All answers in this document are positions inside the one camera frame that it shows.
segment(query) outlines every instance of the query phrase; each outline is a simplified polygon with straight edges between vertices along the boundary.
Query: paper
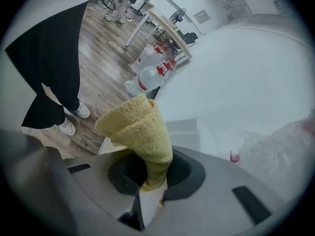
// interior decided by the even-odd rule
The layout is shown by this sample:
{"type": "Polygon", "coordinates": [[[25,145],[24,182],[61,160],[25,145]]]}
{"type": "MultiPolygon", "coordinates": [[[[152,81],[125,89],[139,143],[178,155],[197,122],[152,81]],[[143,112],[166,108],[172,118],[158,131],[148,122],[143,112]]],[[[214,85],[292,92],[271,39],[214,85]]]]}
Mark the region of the paper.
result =
{"type": "Polygon", "coordinates": [[[145,228],[153,221],[160,209],[163,208],[161,200],[165,190],[167,190],[167,180],[156,190],[139,192],[142,221],[145,228]]]}

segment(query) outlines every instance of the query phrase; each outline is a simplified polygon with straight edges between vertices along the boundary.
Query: wheel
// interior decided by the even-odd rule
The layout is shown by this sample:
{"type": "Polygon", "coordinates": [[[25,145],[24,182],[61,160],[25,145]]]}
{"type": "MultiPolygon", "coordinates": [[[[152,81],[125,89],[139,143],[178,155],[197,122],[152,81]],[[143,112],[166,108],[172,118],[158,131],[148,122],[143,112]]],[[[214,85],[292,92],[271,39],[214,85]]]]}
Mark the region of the wheel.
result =
{"type": "Polygon", "coordinates": [[[98,6],[102,7],[102,8],[108,8],[110,10],[115,10],[116,9],[116,5],[115,2],[113,0],[96,0],[98,6]]]}

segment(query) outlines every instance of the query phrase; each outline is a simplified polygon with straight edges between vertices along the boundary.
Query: black pants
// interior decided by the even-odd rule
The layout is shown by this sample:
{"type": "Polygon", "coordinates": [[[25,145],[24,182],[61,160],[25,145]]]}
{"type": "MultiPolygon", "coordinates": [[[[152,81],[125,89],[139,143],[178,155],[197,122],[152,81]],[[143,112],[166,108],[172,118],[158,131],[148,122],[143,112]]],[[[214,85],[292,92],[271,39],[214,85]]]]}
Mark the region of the black pants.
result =
{"type": "Polygon", "coordinates": [[[79,107],[80,71],[78,40],[87,2],[62,11],[32,27],[6,49],[12,62],[36,92],[22,126],[48,128],[65,120],[79,107]],[[63,105],[51,100],[42,84],[63,105]]]}

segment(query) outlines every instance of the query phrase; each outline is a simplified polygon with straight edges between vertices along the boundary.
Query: yellow cloth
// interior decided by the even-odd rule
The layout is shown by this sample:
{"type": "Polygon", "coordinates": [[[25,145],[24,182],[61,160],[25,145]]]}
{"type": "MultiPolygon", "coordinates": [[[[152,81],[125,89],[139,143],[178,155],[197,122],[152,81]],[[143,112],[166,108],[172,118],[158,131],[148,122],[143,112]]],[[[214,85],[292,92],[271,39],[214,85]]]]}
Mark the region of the yellow cloth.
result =
{"type": "Polygon", "coordinates": [[[148,178],[141,190],[159,188],[173,160],[171,142],[156,103],[140,94],[103,115],[95,124],[97,132],[132,149],[147,166],[148,178]]]}

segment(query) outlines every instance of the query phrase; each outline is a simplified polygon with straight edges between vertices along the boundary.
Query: wooden floor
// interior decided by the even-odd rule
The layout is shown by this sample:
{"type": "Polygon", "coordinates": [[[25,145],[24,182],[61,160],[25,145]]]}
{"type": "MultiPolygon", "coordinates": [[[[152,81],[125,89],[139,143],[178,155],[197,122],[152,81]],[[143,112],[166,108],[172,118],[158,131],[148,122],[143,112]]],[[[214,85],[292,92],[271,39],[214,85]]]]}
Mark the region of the wooden floor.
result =
{"type": "MultiPolygon", "coordinates": [[[[153,26],[144,24],[129,47],[126,41],[140,22],[141,17],[133,16],[132,22],[120,25],[104,19],[105,10],[95,2],[87,5],[79,38],[79,63],[81,84],[79,99],[88,106],[91,116],[88,119],[71,115],[67,116],[76,127],[72,137],[65,135],[58,127],[36,130],[22,128],[24,133],[40,139],[44,145],[57,148],[63,158],[73,158],[97,154],[104,137],[94,130],[96,120],[104,113],[111,111],[131,98],[126,92],[124,82],[134,77],[130,68],[141,54],[145,45],[154,43],[154,38],[145,41],[145,36],[153,26]]],[[[58,101],[49,88],[47,95],[58,101]]]]}

